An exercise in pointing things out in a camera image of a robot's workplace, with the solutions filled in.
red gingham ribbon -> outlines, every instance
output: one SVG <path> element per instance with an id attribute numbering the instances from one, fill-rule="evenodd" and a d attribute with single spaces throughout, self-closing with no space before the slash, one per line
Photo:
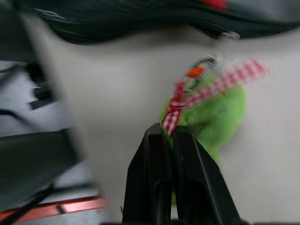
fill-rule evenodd
<path id="1" fill-rule="evenodd" d="M 161 123 L 162 127 L 172 136 L 183 109 L 189 109 L 208 98 L 224 92 L 226 89 L 233 88 L 238 84 L 246 84 L 249 81 L 266 76 L 266 74 L 264 67 L 256 60 L 243 62 L 241 66 L 235 66 L 232 71 L 226 72 L 224 76 L 219 77 L 209 86 L 195 91 L 184 101 L 182 101 L 182 97 L 185 83 L 182 80 L 178 81 L 174 97 L 171 99 L 165 112 L 166 115 Z"/>

